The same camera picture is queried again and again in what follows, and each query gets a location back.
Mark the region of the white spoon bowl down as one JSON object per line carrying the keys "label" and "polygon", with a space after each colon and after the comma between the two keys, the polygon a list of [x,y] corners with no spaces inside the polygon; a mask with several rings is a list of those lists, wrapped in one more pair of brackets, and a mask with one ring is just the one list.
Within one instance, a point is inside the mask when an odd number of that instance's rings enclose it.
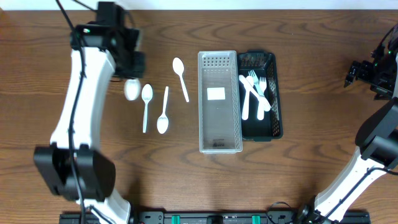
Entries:
{"label": "white spoon bowl down", "polygon": [[165,87],[165,92],[164,92],[162,114],[159,116],[157,120],[157,130],[160,134],[164,134],[169,126],[169,119],[166,115],[168,96],[169,96],[169,87],[167,86]]}

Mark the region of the pale green fork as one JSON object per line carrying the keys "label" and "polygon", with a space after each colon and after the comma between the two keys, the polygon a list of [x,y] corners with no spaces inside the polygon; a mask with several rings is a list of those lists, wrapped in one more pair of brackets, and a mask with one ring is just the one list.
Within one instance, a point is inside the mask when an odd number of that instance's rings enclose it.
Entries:
{"label": "pale green fork", "polygon": [[263,90],[261,88],[260,81],[259,81],[255,71],[254,70],[250,70],[249,71],[249,75],[252,77],[252,79],[254,81],[254,86],[256,87],[257,93],[260,96],[264,96],[264,92],[263,92]]}

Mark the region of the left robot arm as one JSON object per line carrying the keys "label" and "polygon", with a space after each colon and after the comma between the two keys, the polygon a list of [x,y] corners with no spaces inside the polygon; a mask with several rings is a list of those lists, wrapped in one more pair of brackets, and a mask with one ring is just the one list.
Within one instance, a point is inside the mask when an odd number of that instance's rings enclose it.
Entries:
{"label": "left robot arm", "polygon": [[114,163],[100,152],[104,102],[112,78],[142,78],[140,32],[128,28],[130,12],[100,1],[95,20],[71,26],[71,77],[63,110],[48,146],[37,146],[34,164],[52,194],[79,204],[79,223],[92,211],[100,223],[132,223],[131,204],[115,189]]}

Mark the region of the clear plastic basket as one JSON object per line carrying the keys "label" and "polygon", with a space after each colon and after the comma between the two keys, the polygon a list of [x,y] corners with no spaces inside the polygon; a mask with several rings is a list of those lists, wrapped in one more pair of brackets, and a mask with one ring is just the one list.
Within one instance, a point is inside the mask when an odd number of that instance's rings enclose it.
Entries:
{"label": "clear plastic basket", "polygon": [[243,150],[236,51],[198,53],[198,113],[201,153]]}

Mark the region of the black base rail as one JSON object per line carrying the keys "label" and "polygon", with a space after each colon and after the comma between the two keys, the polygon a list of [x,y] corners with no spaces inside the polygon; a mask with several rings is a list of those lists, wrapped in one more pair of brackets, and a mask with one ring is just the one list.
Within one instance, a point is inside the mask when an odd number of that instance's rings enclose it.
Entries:
{"label": "black base rail", "polygon": [[[130,218],[129,223],[140,224],[267,224],[292,223],[292,211],[271,211],[267,213],[163,213],[141,212],[139,216]],[[59,223],[77,224],[77,213],[60,214]],[[341,222],[344,224],[370,224],[368,212],[348,212]]]}

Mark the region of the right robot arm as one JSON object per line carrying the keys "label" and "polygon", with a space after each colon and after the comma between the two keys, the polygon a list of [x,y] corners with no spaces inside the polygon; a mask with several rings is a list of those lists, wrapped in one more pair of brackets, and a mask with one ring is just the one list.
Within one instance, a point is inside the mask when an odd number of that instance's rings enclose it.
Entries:
{"label": "right robot arm", "polygon": [[351,204],[378,178],[397,175],[397,27],[371,52],[372,62],[354,61],[345,86],[368,83],[377,100],[387,103],[359,128],[354,154],[337,178],[310,204],[300,207],[293,223],[370,223],[369,213],[351,212]]}

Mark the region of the white spoon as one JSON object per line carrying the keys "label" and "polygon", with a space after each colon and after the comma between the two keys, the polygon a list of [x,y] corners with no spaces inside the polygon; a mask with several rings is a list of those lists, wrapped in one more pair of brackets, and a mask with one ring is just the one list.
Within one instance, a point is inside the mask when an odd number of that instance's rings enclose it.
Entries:
{"label": "white spoon", "polygon": [[[250,75],[246,77],[246,80],[249,82],[251,86],[254,85],[254,81]],[[246,90],[244,101],[243,101],[243,111],[242,111],[242,120],[247,120],[249,117],[249,95],[250,91]]]}
{"label": "white spoon", "polygon": [[152,86],[147,83],[144,85],[142,89],[142,100],[144,101],[144,117],[143,117],[143,125],[142,125],[142,132],[146,133],[147,131],[147,116],[148,116],[148,104],[153,98],[153,89]]}
{"label": "white spoon", "polygon": [[189,97],[188,97],[188,93],[187,93],[187,88],[185,86],[185,82],[183,80],[183,73],[184,73],[184,69],[185,69],[184,68],[184,64],[183,64],[183,62],[181,61],[180,58],[175,57],[173,59],[172,66],[173,66],[174,72],[180,78],[180,83],[181,83],[181,86],[182,86],[183,95],[184,95],[185,101],[188,103],[190,100],[189,100]]}
{"label": "white spoon", "polygon": [[134,101],[141,93],[141,83],[138,78],[128,79],[124,84],[124,95],[128,101]]}

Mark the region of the white fork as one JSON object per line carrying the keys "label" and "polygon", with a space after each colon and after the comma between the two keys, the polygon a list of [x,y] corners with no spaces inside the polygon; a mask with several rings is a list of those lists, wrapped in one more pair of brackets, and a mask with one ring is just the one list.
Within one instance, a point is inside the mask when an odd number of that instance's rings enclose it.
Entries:
{"label": "white fork", "polygon": [[[266,91],[267,88],[267,82],[265,77],[260,77],[259,78],[259,84],[258,84],[258,91],[259,93],[262,93],[264,96],[264,92]],[[257,118],[258,120],[263,120],[264,119],[264,107],[262,104],[258,105],[257,109]]]}

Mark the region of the black plastic basket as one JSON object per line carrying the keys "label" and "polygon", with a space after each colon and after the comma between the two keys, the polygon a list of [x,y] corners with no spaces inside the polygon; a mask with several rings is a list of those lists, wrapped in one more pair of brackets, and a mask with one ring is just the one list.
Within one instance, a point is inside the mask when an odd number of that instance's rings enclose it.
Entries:
{"label": "black plastic basket", "polygon": [[259,120],[257,98],[250,93],[246,100],[244,85],[239,85],[240,105],[247,104],[249,107],[248,119],[241,121],[243,139],[256,142],[280,139],[283,136],[283,125],[275,55],[264,50],[249,50],[238,54],[237,62],[240,75],[246,77],[252,70],[258,78],[265,78],[267,88],[264,95],[271,105],[271,109],[264,112],[264,118]]}

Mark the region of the white fork tines down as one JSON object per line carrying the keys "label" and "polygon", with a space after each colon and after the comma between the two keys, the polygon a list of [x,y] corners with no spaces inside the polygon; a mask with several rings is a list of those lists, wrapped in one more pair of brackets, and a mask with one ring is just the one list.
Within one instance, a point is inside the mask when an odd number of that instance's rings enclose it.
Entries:
{"label": "white fork tines down", "polygon": [[265,96],[261,96],[253,87],[252,84],[250,84],[249,81],[253,81],[252,77],[249,76],[249,79],[244,77],[243,75],[238,76],[239,81],[244,85],[246,91],[250,91],[258,100],[258,102],[263,106],[264,111],[270,111],[271,110],[271,105],[266,99]]}

